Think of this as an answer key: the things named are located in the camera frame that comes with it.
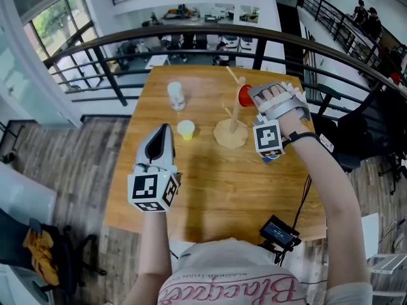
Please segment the white metal rack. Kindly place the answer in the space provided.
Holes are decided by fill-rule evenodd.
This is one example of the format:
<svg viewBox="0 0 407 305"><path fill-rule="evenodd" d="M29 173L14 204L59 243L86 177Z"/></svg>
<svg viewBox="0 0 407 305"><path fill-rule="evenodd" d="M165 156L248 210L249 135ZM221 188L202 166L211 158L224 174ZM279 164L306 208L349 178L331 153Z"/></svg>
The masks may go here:
<svg viewBox="0 0 407 305"><path fill-rule="evenodd" d="M407 254L376 254L368 261L369 272L391 275L405 261Z"/></svg>

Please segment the black mesh office chair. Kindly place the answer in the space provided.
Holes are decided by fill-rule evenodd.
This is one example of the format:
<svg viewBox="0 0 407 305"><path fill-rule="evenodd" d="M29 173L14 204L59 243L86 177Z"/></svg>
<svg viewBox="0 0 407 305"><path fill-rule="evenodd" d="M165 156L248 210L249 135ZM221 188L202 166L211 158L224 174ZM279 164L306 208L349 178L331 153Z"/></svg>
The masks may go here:
<svg viewBox="0 0 407 305"><path fill-rule="evenodd" d="M333 144L332 155L345 172L359 168L362 160L390 150L390 137L383 128L383 113L376 102L381 89L373 90L359 107L333 121L324 112L332 99L341 99L341 94L326 85L317 87L325 97L318 113L312 115L315 132Z"/></svg>

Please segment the white desk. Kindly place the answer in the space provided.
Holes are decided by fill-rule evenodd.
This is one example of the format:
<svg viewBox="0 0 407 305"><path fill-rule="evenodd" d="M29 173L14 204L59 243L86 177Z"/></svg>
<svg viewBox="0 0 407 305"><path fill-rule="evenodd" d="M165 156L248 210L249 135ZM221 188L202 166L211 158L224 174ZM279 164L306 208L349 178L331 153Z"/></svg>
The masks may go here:
<svg viewBox="0 0 407 305"><path fill-rule="evenodd" d="M52 223L57 193L0 162L0 208L28 224L33 218Z"/></svg>

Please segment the person's right hand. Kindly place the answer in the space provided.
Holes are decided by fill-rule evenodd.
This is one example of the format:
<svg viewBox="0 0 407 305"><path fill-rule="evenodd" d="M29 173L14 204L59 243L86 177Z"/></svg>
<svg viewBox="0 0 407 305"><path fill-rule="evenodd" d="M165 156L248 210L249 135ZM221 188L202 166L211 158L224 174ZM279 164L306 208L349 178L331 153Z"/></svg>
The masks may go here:
<svg viewBox="0 0 407 305"><path fill-rule="evenodd" d="M259 107L267 104L268 107L277 106L290 99L291 95L282 88L272 87L270 90L264 90L261 95L254 96L254 101Z"/></svg>

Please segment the yellow plastic cup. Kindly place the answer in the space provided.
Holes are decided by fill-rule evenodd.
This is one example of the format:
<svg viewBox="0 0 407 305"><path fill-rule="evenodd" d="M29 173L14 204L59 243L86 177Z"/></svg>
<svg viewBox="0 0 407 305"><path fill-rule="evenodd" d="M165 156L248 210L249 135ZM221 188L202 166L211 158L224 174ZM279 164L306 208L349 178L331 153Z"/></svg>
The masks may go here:
<svg viewBox="0 0 407 305"><path fill-rule="evenodd" d="M177 125L177 132L185 141L189 141L193 138L195 131L195 124L190 120L183 120Z"/></svg>

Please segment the wooden cup tree stand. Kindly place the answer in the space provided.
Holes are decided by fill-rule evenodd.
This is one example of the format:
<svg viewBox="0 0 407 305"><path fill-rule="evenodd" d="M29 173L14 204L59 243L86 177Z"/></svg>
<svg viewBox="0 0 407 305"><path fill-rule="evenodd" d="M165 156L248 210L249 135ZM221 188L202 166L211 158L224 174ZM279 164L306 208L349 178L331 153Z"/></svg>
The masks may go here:
<svg viewBox="0 0 407 305"><path fill-rule="evenodd" d="M236 149L245 145L248 137L247 125L238 120L240 104L238 94L240 89L246 84L245 77L237 77L229 66L226 70L232 76L237 84L233 110L228 119L217 123L213 135L216 142L227 149Z"/></svg>

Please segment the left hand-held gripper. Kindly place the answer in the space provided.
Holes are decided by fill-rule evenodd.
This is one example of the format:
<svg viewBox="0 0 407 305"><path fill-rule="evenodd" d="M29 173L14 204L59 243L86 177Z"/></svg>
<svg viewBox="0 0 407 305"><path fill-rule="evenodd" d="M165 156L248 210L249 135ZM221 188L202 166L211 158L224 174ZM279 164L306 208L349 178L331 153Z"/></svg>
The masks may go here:
<svg viewBox="0 0 407 305"><path fill-rule="evenodd" d="M130 205L143 213L170 210L178 195L181 174L164 168L174 164L175 155L169 124L156 127L142 140L137 148L134 172L127 177Z"/></svg>

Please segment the wood-topped black railing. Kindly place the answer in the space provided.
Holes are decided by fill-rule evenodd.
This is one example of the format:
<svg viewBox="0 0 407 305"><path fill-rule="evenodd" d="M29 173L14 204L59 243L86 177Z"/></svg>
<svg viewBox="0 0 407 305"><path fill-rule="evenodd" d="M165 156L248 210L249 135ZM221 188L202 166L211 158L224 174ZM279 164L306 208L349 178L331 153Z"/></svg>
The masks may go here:
<svg viewBox="0 0 407 305"><path fill-rule="evenodd" d="M72 55L79 51L94 49L96 47L129 41L132 39L142 39L153 36L167 34L210 34L210 35L234 35L257 39L260 41L270 41L274 43L287 43L300 47L301 49L314 52L324 57L335 60L341 64L347 65L375 80L382 85L397 90L405 99L407 99L407 89L402 89L392 83L389 79L382 76L379 72L368 67L366 64L356 60L342 52L339 52L326 45L316 43L302 37L292 34L285 34L275 30L260 29L244 25L228 24L204 24L204 25L159 25L154 27L145 27L140 29L125 30L114 34L99 37L92 41L82 43L78 46L72 46L64 51L60 51L43 61L44 65L49 68L56 64L61 58Z"/></svg>

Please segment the person's white printed shirt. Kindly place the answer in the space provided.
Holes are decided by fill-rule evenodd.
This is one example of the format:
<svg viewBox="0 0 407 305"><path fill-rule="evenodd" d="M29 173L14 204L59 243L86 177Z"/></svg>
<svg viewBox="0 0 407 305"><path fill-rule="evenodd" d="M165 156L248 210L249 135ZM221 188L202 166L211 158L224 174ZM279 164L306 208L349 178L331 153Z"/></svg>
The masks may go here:
<svg viewBox="0 0 407 305"><path fill-rule="evenodd" d="M361 303L359 291L327 292L325 305ZM270 252L234 238L197 243L179 257L178 270L162 285L159 305L307 305L297 277L273 263Z"/></svg>

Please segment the white stool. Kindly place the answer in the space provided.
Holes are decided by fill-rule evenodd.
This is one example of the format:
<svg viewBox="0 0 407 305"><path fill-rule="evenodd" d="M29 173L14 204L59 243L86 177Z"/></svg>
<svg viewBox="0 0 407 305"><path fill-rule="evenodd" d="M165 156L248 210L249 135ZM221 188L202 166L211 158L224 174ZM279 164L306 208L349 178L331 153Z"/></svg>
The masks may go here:
<svg viewBox="0 0 407 305"><path fill-rule="evenodd" d="M362 217L362 231L366 258L370 259L378 253L379 216L377 213Z"/></svg>

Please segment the window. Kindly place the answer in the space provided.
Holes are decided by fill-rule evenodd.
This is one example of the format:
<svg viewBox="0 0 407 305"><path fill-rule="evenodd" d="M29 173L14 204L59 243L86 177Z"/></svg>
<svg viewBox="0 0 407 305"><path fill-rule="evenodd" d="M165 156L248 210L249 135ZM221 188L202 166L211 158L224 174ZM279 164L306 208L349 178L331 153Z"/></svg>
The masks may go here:
<svg viewBox="0 0 407 305"><path fill-rule="evenodd" d="M70 39L92 21L85 0L59 0L24 25L41 61L67 48Z"/></svg>

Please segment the clear plastic cup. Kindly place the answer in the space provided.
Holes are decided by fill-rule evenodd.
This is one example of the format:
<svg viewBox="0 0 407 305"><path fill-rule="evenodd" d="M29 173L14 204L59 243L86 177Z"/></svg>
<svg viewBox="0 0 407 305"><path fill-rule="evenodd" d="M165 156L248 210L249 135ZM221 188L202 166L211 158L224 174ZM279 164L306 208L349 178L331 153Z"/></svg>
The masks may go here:
<svg viewBox="0 0 407 305"><path fill-rule="evenodd" d="M167 85L167 92L170 104L175 111L181 111L185 108L185 97L180 82L173 81Z"/></svg>

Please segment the person's left forearm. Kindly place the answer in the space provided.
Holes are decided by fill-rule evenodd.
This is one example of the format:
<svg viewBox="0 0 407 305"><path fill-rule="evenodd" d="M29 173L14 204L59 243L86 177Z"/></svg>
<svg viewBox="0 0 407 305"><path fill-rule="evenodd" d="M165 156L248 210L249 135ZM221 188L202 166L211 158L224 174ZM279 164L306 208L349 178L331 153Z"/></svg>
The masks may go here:
<svg viewBox="0 0 407 305"><path fill-rule="evenodd" d="M157 305L159 291L171 275L166 213L145 213L138 277L122 305Z"/></svg>

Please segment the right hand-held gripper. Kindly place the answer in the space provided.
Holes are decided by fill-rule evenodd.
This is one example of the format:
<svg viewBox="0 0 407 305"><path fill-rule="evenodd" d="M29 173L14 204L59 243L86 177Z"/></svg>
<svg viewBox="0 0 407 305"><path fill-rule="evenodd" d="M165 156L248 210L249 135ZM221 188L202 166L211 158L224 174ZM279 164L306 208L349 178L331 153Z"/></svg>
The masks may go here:
<svg viewBox="0 0 407 305"><path fill-rule="evenodd" d="M310 121L310 111L307 100L302 101L290 93L283 93L266 100L260 95L272 87L286 90L281 82L271 82L248 90L249 96L258 109L257 120L253 132L256 152L263 158L284 154L286 144L291 142L290 134L304 133L308 130L301 122ZM258 105L254 96L258 96Z"/></svg>

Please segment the red plastic cup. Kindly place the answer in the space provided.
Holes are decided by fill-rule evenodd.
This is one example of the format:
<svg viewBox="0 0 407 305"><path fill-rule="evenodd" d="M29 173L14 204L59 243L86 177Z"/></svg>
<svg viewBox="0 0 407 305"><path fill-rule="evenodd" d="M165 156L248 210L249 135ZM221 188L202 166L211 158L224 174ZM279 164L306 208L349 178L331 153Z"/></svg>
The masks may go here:
<svg viewBox="0 0 407 305"><path fill-rule="evenodd" d="M241 107L253 107L254 102L249 95L249 90L252 88L251 85L242 85L238 91L238 103Z"/></svg>

